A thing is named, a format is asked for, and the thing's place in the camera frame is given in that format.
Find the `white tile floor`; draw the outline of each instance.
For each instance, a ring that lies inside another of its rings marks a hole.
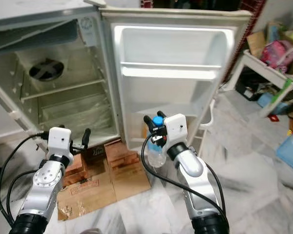
[[[286,138],[288,118],[279,116],[280,122],[270,122],[257,116],[259,109],[235,91],[219,94],[214,124],[207,132],[201,156],[222,183],[230,233],[293,234],[293,169],[275,156],[276,148]],[[15,144],[0,147],[0,164]],[[35,148],[27,145],[21,153],[24,157],[11,163],[5,184],[43,158],[43,153],[37,154]],[[161,172],[176,179],[169,161]],[[57,230],[58,234],[78,234],[99,227],[103,234],[192,234],[182,191],[150,179],[150,191],[77,219],[58,222],[54,211],[46,233]],[[13,197],[23,196],[26,188],[24,183],[16,186]],[[12,203],[15,214],[20,205]],[[0,233],[8,230],[0,215]]]

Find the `pink bag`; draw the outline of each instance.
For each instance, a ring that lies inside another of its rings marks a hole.
[[[260,60],[285,73],[293,61],[293,46],[286,40],[275,40],[265,46]]]

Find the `blue bottle cap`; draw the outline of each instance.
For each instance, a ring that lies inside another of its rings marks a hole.
[[[153,118],[153,123],[155,123],[155,125],[156,126],[162,126],[163,125],[163,118],[162,117],[160,117],[160,116],[155,116],[154,118]]]

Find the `refrigerator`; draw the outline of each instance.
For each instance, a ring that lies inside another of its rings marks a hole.
[[[130,149],[144,141],[144,115],[182,113],[191,143],[250,17],[0,1],[0,104],[28,133],[64,125],[80,143],[90,128],[89,146],[121,137]],[[34,78],[31,69],[48,59],[62,73]]]

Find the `black cable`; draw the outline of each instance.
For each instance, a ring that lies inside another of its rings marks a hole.
[[[35,173],[37,170],[31,170],[31,171],[28,171],[28,172],[23,172],[21,174],[19,174],[17,177],[15,177],[11,184],[10,184],[10,187],[9,187],[9,190],[8,190],[8,193],[6,195],[6,211],[8,213],[8,216],[10,217],[10,219],[13,221],[13,223],[15,222],[14,221],[14,218],[12,216],[12,213],[11,213],[11,209],[10,209],[10,196],[11,196],[11,192],[12,192],[12,189],[13,189],[13,185],[15,184],[15,182],[22,176],[24,175],[27,175],[27,174],[31,174],[31,173]]]
[[[1,172],[0,172],[0,192],[1,192],[1,184],[2,184],[2,178],[3,178],[3,173],[4,173],[4,169],[6,167],[6,165],[8,164],[8,162],[10,161],[10,159],[13,157],[13,155],[15,154],[15,152],[19,149],[19,147],[21,147],[26,141],[28,141],[31,138],[34,137],[38,137],[41,136],[42,134],[34,134],[34,135],[30,135],[27,138],[25,138],[20,144],[18,144],[18,146],[13,150],[13,152],[10,154],[10,156],[6,159],[6,161],[4,162]],[[10,219],[9,215],[7,214],[7,212],[4,210],[3,206],[2,206],[2,202],[1,202],[1,198],[0,198],[0,211],[3,214],[4,218],[6,219],[6,221],[9,223],[9,225],[12,227],[13,226],[13,221]]]
[[[205,164],[206,164],[207,168],[210,170],[210,172],[213,174],[213,176],[214,176],[214,178],[216,180],[216,183],[217,183],[217,186],[218,186],[218,189],[219,189],[219,193],[220,193],[221,206],[222,206],[224,214],[226,215],[225,198],[224,198],[224,193],[223,193],[223,189],[221,187],[220,181],[219,181],[216,173],[214,172],[214,170],[207,163],[205,163]]]
[[[221,208],[220,208],[220,207],[219,207],[219,206],[218,206],[213,200],[211,200],[211,199],[209,199],[208,197],[204,196],[203,194],[200,194],[200,193],[198,193],[197,191],[195,191],[195,190],[189,188],[188,186],[185,186],[185,185],[183,185],[183,184],[181,184],[181,183],[178,183],[178,182],[176,182],[176,181],[174,181],[174,180],[171,180],[171,179],[169,179],[169,178],[167,178],[167,177],[165,177],[165,176],[162,176],[162,175],[160,175],[160,174],[154,172],[152,169],[149,168],[149,166],[147,165],[146,160],[145,160],[145,154],[144,154],[144,151],[145,151],[145,147],[146,147],[146,145],[147,145],[147,141],[148,141],[151,137],[152,137],[152,135],[149,135],[149,136],[144,140],[143,145],[142,145],[142,148],[141,148],[141,162],[142,162],[143,166],[145,167],[145,169],[146,169],[150,174],[154,175],[155,177],[157,177],[157,178],[159,178],[159,179],[161,179],[161,180],[164,180],[164,181],[166,181],[166,182],[168,182],[168,183],[170,183],[170,184],[172,184],[172,185],[175,185],[175,186],[177,186],[177,187],[179,187],[179,188],[181,188],[181,189],[183,189],[183,190],[186,190],[186,191],[188,191],[188,192],[190,192],[190,193],[192,193],[192,194],[194,194],[194,195],[196,195],[196,196],[202,198],[203,200],[207,201],[208,203],[210,203],[213,207],[215,207],[215,208],[218,210],[218,212],[220,213],[220,215],[222,216],[222,218],[224,219],[224,221],[227,223],[227,226],[228,226],[228,229],[229,229],[229,222],[228,222],[228,220],[227,220],[226,215],[224,214],[223,210],[222,210],[222,209],[221,209]]]

